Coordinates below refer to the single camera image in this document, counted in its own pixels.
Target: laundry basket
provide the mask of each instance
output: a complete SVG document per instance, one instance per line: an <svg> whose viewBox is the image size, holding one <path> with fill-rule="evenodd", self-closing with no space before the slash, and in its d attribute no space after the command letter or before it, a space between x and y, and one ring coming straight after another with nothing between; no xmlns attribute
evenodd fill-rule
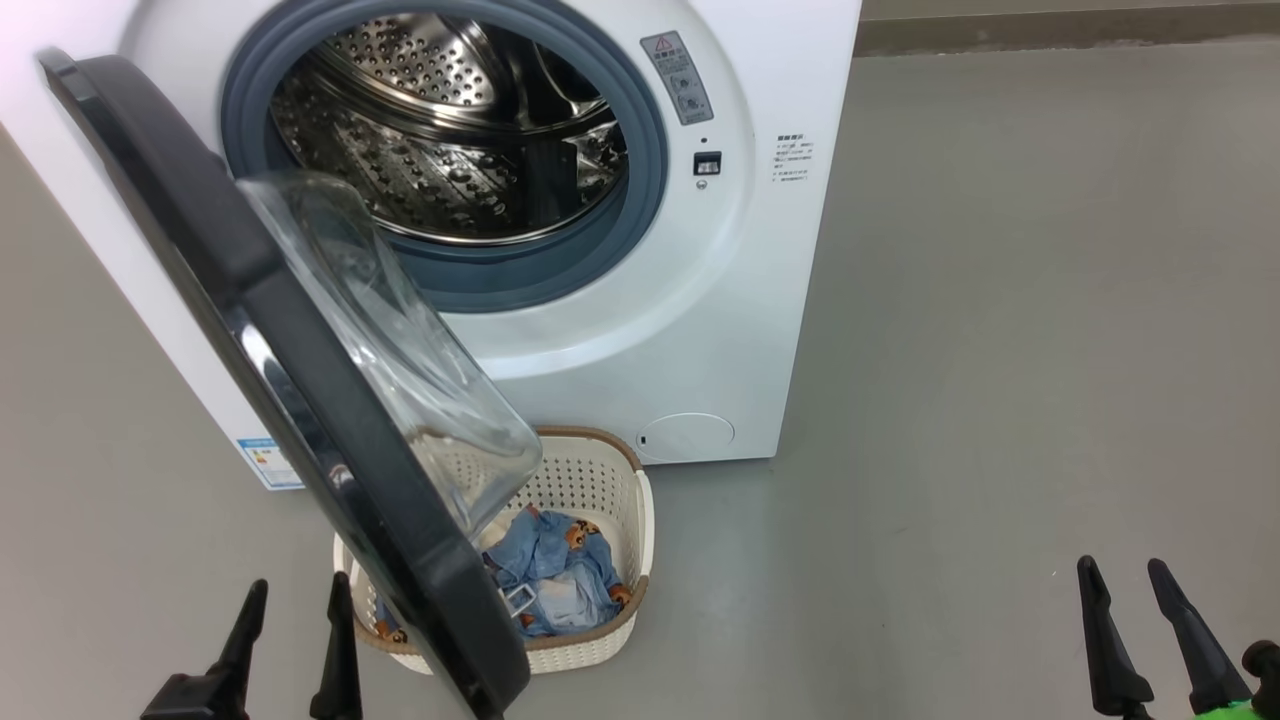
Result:
<svg viewBox="0 0 1280 720"><path fill-rule="evenodd" d="M609 541L613 565L631 588L632 597L605 625L575 635L525 641L529 666L535 674L598 665L622 650L649 587L654 532L649 479L626 443L589 428L539 428L538 434L543 441L543 465L507 503L494 525L509 524L530 503L539 510L558 510L595 523ZM486 536L481 536L481 544L490 544L484 539L500 539L502 533ZM356 637L410 670L430 675L431 669L412 644L385 641L372 630L376 589L338 537L333 542L333 564L335 571L351 577Z"/></svg>

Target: warning label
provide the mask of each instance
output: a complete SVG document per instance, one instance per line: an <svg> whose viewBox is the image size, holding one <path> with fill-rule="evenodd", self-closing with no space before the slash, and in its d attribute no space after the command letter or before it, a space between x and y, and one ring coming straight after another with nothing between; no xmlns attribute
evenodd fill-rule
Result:
<svg viewBox="0 0 1280 720"><path fill-rule="evenodd" d="M800 182L809 179L809 165L813 164L813 141L804 133L780 135L773 147L773 161L769 168L772 182Z"/></svg>
<svg viewBox="0 0 1280 720"><path fill-rule="evenodd" d="M280 446L271 438L242 438L236 441L244 452L248 464L257 471L266 489L294 489L302 487L302 479L284 459Z"/></svg>
<svg viewBox="0 0 1280 720"><path fill-rule="evenodd" d="M716 117L710 100L707 99L703 78L698 74L694 59L689 56L678 32L644 37L640 40L640 46L662 76L667 95L671 96L676 114L680 115L680 124L704 123Z"/></svg>

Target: concrete floor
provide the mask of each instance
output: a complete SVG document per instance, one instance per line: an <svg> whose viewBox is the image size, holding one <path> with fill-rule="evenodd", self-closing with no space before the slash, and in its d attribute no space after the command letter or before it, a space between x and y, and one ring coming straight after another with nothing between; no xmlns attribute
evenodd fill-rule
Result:
<svg viewBox="0 0 1280 720"><path fill-rule="evenodd" d="M1188 715L1149 556L1233 655L1280 632L1277 67L1270 44L856 63L778 457L654 470L636 634L511 716L1088 717L1084 552L1153 712ZM136 716L266 577L250 712L305 717L324 518L261 491L0 147L0 697ZM362 652L367 717L461 716Z"/></svg>

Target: gray sticker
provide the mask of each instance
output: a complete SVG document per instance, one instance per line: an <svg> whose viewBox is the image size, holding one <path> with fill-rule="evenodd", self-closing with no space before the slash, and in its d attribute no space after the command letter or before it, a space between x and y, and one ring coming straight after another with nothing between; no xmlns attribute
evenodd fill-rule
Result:
<svg viewBox="0 0 1280 720"><path fill-rule="evenodd" d="M667 86L667 95L676 106L680 115L680 124L691 126L704 123L716 117L712 113L710 100L707 99L707 88L703 87L703 78L698 74L694 59L685 50L685 41L680 40L676 31L654 35L640 40L640 46L649 55L653 67L662 76L662 83Z"/></svg>

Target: basket rim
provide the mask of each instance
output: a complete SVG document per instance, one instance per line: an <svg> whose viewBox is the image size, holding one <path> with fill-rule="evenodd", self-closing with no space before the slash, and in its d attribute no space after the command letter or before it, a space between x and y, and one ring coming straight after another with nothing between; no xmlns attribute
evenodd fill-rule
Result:
<svg viewBox="0 0 1280 720"><path fill-rule="evenodd" d="M635 454L635 451L631 450L631 446L623 442L620 437L608 433L605 430L595 428L584 428L577 425L539 425L536 430L540 437L594 439L613 447L613 450L617 450L620 454L622 454L623 457L627 459L627 462L631 465L631 471L634 471L637 479L640 480L640 486L644 492L644 503L645 503L644 510L648 518L653 518L653 496L648 488L649 480L648 477L645 475L644 465L640 462L640 457ZM607 638L608 635L613 634L614 632L620 630L623 625L626 625L640 610L640 602L644 600L644 596L649 591L649 570L653 557L653 551L652 551L653 528L646 528L645 534L648 536L648 538L645 538L646 551L644 553L644 560L641 561L640 578L636 579L635 588L632 588L631 591L631 602L628 602L613 620L609 620L608 623L598 628L591 628L590 630L576 633L572 635L556 635L549 638L526 638L525 652L558 650L563 647L595 642ZM347 571L346 564L342 562L343 559L342 552L346 548L346 546L342 543L342 538L338 537L337 533L334 533L333 542L334 542L334 565L342 565L342 571ZM419 652L411 643L393 643L390 641L383 639L380 635L370 630L369 626L365 625L365 621L361 620L358 616L353 618L352 620L353 624L356 625L356 638L358 638L362 643L378 648L388 655L422 657L422 653Z"/></svg>

